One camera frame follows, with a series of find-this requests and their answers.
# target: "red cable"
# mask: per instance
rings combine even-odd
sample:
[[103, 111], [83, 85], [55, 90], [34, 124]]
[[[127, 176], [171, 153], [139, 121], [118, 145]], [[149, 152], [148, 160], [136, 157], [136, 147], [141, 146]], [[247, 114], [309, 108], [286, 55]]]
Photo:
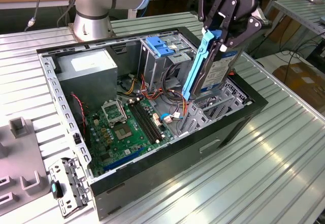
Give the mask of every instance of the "red cable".
[[71, 94], [79, 103], [80, 109], [81, 109], [81, 113], [82, 113], [82, 124], [83, 124], [83, 135], [86, 135], [86, 123], [85, 123], [85, 114], [83, 112], [83, 108], [82, 108], [82, 103], [79, 100], [79, 98], [75, 95], [75, 94]]

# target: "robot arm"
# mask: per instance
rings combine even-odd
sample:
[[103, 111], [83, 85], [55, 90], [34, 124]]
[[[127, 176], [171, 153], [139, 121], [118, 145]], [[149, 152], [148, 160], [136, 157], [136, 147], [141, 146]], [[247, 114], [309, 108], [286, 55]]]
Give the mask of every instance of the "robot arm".
[[74, 33], [82, 41], [104, 39], [114, 35], [109, 9], [143, 9], [149, 0], [76, 0]]
[[204, 36], [182, 91], [186, 100], [222, 87], [249, 39], [271, 27], [258, 7], [259, 0], [214, 0], [209, 10], [206, 3], [199, 0]]

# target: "table leg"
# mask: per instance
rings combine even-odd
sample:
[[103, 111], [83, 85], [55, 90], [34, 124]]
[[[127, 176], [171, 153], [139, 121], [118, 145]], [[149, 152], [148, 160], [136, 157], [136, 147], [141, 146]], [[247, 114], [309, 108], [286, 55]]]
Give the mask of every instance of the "table leg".
[[273, 7], [273, 0], [270, 0], [268, 5], [266, 6], [265, 10], [264, 10], [264, 15], [267, 17], [268, 14], [270, 13], [271, 9]]
[[279, 14], [276, 16], [276, 18], [273, 21], [273, 26], [272, 28], [266, 32], [265, 36], [267, 37], [271, 32], [273, 32], [273, 30], [276, 28], [276, 26], [279, 24], [279, 22], [282, 20], [284, 16], [283, 12], [279, 12]]
[[302, 25], [301, 25], [301, 28], [303, 29], [303, 31], [302, 31], [301, 35], [299, 35], [299, 38], [295, 39], [295, 40], [297, 40], [297, 43], [294, 46], [293, 50], [296, 50], [306, 40], [305, 37], [307, 36], [307, 33], [309, 32], [309, 29]]
[[132, 9], [129, 9], [127, 11], [127, 18], [128, 19], [134, 19], [134, 18], [137, 18], [137, 12], [138, 10], [132, 10]]

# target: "wire bundle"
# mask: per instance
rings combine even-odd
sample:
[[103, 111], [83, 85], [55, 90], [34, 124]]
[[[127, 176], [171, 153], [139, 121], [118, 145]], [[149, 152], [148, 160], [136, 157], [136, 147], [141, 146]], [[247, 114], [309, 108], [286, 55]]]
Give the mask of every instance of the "wire bundle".
[[68, 5], [66, 11], [65, 11], [65, 12], [64, 12], [60, 17], [59, 17], [59, 19], [58, 19], [57, 22], [56, 22], [57, 27], [59, 27], [59, 22], [60, 22], [60, 20], [61, 20], [62, 18], [66, 17], [66, 22], [67, 22], [68, 12], [69, 12], [69, 10], [73, 7], [73, 5], [75, 4], [75, 1], [76, 1], [76, 0], [69, 0], [69, 5]]
[[80, 106], [81, 114], [82, 114], [83, 135], [86, 135], [86, 119], [85, 119], [85, 113], [82, 107], [82, 103], [74, 93], [71, 93], [71, 95], [73, 98], [75, 98], [78, 101], [78, 104]]
[[156, 100], [159, 96], [161, 96], [163, 94], [164, 96], [167, 97], [168, 100], [170, 100], [172, 102], [172, 105], [173, 104], [178, 105], [178, 108], [179, 108], [179, 103], [182, 102], [182, 104], [183, 104], [183, 115], [185, 115], [186, 111], [187, 111], [186, 100], [185, 100], [185, 98], [183, 97], [183, 95], [181, 93], [179, 93], [179, 92], [177, 92], [177, 91], [175, 91], [173, 89], [166, 89], [166, 76], [167, 76], [166, 73], [164, 74], [165, 84], [163, 83], [163, 87], [165, 88], [165, 92], [164, 92], [163, 88], [160, 88], [157, 91], [155, 91], [153, 94], [148, 94], [146, 82], [145, 82], [144, 76], [142, 74], [141, 75], [141, 80], [142, 80], [141, 93], [148, 100]]
[[131, 94], [131, 93], [133, 92], [134, 85], [135, 85], [135, 83], [136, 83], [137, 80], [136, 80], [135, 78], [133, 78], [132, 80], [133, 80], [133, 81], [132, 81], [131, 88], [130, 88], [127, 92], [124, 93], [124, 94], [126, 94], [126, 95], [129, 95], [129, 94]]
[[295, 54], [300, 50], [300, 48], [301, 48], [302, 46], [306, 45], [308, 42], [313, 41], [313, 39], [315, 39], [315, 38], [317, 38], [317, 37], [319, 37], [319, 36], [322, 36], [322, 35], [324, 35], [324, 34], [325, 34], [325, 32], [323, 32], [323, 33], [321, 33], [321, 34], [318, 34], [318, 35], [312, 37], [311, 39], [306, 40], [306, 41], [303, 42], [300, 46], [298, 46], [298, 48], [297, 48], [296, 50], [294, 50], [294, 52], [292, 53], [291, 58], [290, 58], [290, 60], [289, 60], [288, 66], [287, 66], [287, 68], [286, 68], [285, 77], [284, 77], [284, 80], [283, 80], [283, 83], [284, 83], [284, 84], [286, 83], [286, 80], [287, 80], [287, 77], [288, 77], [288, 72], [289, 72], [289, 67], [290, 67], [290, 64], [291, 64], [291, 61], [292, 61], [294, 55], [295, 55]]

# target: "cardboard box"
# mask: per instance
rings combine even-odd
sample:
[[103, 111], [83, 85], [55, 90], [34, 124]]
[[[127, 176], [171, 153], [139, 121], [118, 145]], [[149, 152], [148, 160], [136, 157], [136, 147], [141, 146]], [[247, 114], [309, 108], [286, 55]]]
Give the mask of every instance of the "cardboard box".
[[[287, 65], [279, 67], [273, 75], [284, 81]], [[286, 86], [320, 113], [325, 111], [325, 80], [307, 64], [290, 65]]]

